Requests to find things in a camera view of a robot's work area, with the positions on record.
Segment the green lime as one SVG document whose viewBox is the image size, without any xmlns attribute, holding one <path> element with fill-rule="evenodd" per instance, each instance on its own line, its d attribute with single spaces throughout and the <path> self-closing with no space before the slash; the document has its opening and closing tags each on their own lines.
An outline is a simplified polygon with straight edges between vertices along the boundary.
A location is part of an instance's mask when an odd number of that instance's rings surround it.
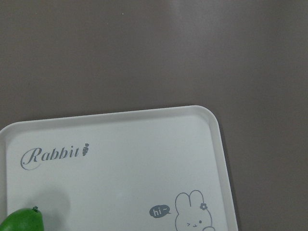
<svg viewBox="0 0 308 231">
<path fill-rule="evenodd" d="M 12 212 L 1 224 L 1 231 L 43 231 L 43 217 L 37 206 Z"/>
</svg>

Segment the beige rabbit tray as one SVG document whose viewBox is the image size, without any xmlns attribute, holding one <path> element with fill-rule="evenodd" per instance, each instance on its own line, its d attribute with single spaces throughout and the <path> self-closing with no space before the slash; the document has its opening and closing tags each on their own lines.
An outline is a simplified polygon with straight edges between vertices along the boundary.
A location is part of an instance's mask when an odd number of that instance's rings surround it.
<svg viewBox="0 0 308 231">
<path fill-rule="evenodd" d="M 218 121 L 201 106 L 17 122 L 0 132 L 0 217 L 47 231 L 236 231 Z"/>
</svg>

